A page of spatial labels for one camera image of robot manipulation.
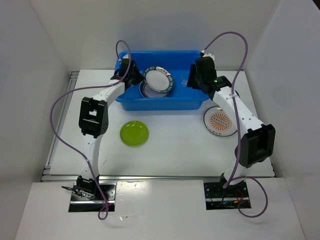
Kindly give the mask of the white plate red green rim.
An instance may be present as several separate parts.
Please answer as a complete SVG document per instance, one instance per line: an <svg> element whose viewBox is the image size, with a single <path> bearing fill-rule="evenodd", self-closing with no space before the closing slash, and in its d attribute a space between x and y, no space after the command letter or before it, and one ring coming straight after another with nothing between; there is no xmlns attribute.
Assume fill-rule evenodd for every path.
<svg viewBox="0 0 320 240"><path fill-rule="evenodd" d="M143 98L166 98L171 95L169 92L157 92L149 88L144 82L141 82L139 85L139 92Z"/></svg>

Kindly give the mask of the white plate dark lettered rim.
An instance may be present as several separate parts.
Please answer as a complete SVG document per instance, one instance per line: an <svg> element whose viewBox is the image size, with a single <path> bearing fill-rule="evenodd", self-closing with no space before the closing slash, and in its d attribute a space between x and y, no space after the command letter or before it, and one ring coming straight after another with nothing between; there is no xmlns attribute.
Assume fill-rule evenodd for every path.
<svg viewBox="0 0 320 240"><path fill-rule="evenodd" d="M158 93L169 93L174 86L171 73L161 66L149 66L143 72L144 83Z"/></svg>

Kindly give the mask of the clear plastic cup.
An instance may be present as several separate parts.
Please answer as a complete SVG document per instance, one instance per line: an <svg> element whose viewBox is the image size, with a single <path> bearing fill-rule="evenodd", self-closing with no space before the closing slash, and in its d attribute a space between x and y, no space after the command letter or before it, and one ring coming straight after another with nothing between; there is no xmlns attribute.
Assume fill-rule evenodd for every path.
<svg viewBox="0 0 320 240"><path fill-rule="evenodd" d="M184 86L184 87L187 87L188 79L189 79L189 74L186 73L186 72L183 72L181 74L181 85Z"/></svg>

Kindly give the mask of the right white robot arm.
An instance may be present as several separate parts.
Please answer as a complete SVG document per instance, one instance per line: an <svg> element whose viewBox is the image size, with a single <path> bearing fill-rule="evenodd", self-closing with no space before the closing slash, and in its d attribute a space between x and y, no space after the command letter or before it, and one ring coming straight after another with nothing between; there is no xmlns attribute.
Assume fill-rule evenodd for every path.
<svg viewBox="0 0 320 240"><path fill-rule="evenodd" d="M274 149L276 130L264 124L243 103L225 76L217 76L211 54L201 53L190 67L187 87L201 90L215 102L237 128L234 166L220 176L219 191L225 197L237 191L247 170L269 158Z"/></svg>

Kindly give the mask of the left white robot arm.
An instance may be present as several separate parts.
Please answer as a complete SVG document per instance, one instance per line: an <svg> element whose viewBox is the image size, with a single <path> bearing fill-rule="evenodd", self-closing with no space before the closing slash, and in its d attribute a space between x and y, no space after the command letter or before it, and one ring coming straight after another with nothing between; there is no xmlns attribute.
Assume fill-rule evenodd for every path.
<svg viewBox="0 0 320 240"><path fill-rule="evenodd" d="M89 200L100 194L98 161L102 137L109 127L108 108L128 88L138 85L143 79L136 62L126 54L108 86L95 96L81 100L78 125L83 135L86 164L77 177L76 189Z"/></svg>

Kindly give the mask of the blue plastic bin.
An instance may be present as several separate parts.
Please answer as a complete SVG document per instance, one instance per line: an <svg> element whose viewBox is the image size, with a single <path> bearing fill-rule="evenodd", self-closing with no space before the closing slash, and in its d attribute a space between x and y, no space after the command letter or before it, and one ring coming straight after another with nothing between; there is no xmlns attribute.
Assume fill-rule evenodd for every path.
<svg viewBox="0 0 320 240"><path fill-rule="evenodd" d="M170 96L144 98L140 94L140 84L131 86L116 101L126 111L168 111L197 110L209 99L201 90L182 86L182 73L190 73L191 65L200 57L198 50L132 51L131 56L139 71L147 67L160 66L169 71L174 84Z"/></svg>

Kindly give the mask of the orange sunburst plate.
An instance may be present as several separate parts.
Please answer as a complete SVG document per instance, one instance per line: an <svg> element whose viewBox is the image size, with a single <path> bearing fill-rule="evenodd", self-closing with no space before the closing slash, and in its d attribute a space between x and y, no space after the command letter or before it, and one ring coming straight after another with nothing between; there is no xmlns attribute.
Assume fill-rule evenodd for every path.
<svg viewBox="0 0 320 240"><path fill-rule="evenodd" d="M223 109L217 105L205 111L203 123L208 131L218 137L230 137L237 133L237 127Z"/></svg>

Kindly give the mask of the green plastic plate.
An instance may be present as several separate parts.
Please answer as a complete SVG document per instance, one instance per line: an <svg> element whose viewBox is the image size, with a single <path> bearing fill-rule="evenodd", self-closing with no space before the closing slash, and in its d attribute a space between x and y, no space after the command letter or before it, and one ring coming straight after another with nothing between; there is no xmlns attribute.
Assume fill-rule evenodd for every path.
<svg viewBox="0 0 320 240"><path fill-rule="evenodd" d="M129 147L139 147L147 142L149 129L146 124L138 120L126 122L120 129L121 141Z"/></svg>

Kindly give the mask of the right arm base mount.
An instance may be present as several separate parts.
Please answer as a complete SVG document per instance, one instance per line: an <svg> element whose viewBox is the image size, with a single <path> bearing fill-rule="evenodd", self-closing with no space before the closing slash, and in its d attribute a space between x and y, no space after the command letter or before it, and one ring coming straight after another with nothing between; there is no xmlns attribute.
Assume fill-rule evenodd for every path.
<svg viewBox="0 0 320 240"><path fill-rule="evenodd" d="M204 196L207 210L250 209L251 203L247 184L242 181L231 190L225 190L219 182L204 182Z"/></svg>

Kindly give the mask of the aluminium rail frame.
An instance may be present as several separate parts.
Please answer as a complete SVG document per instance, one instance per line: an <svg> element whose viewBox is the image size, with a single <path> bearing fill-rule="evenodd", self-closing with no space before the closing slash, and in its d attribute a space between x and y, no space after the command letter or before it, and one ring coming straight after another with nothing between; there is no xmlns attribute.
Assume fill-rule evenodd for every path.
<svg viewBox="0 0 320 240"><path fill-rule="evenodd" d="M62 141L55 140L44 167L42 181L75 181L85 161L73 151L83 148L78 126L83 97L97 93L112 70L80 70L71 73L68 88L73 94L63 103L58 125ZM217 178L234 162L236 136L218 137L204 125L203 115L214 103L205 101L197 110L125 111L113 102L108 110L109 127L99 153L102 180L191 180ZM145 123L149 137L139 147L129 147L120 139L120 129L128 121Z"/></svg>

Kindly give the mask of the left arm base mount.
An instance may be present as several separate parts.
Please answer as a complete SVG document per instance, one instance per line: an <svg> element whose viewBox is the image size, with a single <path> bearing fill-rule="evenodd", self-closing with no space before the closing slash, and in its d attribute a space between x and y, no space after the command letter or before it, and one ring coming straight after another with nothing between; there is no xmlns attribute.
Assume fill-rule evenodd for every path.
<svg viewBox="0 0 320 240"><path fill-rule="evenodd" d="M114 212L117 189L116 183L104 183L101 184L100 187L106 197L108 211ZM62 186L62 188L71 191L68 209L70 213L99 212L105 205L105 201L98 190L96 193L87 193L77 189L75 183L73 184L73 187Z"/></svg>

